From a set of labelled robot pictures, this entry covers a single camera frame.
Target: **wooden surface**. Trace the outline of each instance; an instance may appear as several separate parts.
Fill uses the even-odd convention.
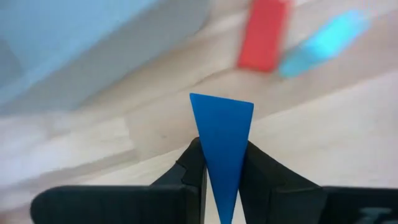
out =
[[[213,0],[199,33],[76,111],[0,118],[0,223],[63,184],[149,184],[197,136],[188,94],[255,104],[250,140],[320,185],[398,187],[398,1],[301,0],[284,49],[363,9],[371,29],[301,77],[234,69],[248,0]],[[219,223],[211,191],[207,223]],[[238,202],[234,222],[244,223]]]

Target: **red block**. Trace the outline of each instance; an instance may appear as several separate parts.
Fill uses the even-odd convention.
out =
[[[290,0],[254,0],[246,26],[239,68],[271,72],[277,68]]]

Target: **wooden floor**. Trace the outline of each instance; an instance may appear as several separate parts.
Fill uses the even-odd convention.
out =
[[[320,185],[398,187],[398,1],[297,1],[285,49],[347,9],[371,29],[289,80],[234,69],[248,0],[212,3],[196,36],[78,110],[0,118],[1,224],[31,223],[30,201],[56,185],[151,183],[198,135],[191,92],[253,102],[249,139]],[[206,223],[219,223],[208,198]]]

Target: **light blue block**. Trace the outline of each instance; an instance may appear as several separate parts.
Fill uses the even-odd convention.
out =
[[[221,224],[230,224],[254,105],[194,93],[190,98],[218,215]]]
[[[369,27],[360,11],[331,19],[311,38],[293,49],[279,65],[282,77],[295,77],[336,57]]]

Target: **black plastic part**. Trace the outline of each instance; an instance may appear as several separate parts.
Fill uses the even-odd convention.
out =
[[[176,164],[150,186],[64,186],[38,195],[35,224],[203,224],[206,168],[192,141]]]
[[[251,142],[239,186],[246,223],[317,224],[326,193]]]
[[[324,187],[328,193],[320,224],[398,223],[398,190]]]

